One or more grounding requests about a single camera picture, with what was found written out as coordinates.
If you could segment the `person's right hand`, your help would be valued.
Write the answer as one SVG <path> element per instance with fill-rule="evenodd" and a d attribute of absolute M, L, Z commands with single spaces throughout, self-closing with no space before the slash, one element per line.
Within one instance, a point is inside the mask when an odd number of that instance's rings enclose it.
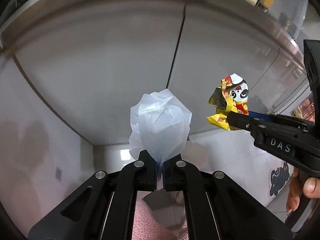
<path fill-rule="evenodd" d="M 289 194 L 286 201 L 287 214 L 297 210 L 302 195 L 310 199 L 319 199 L 319 178 L 310 177 L 305 181 L 304 185 L 302 185 L 299 179 L 299 169 L 295 167 L 293 177 L 290 180 Z"/>

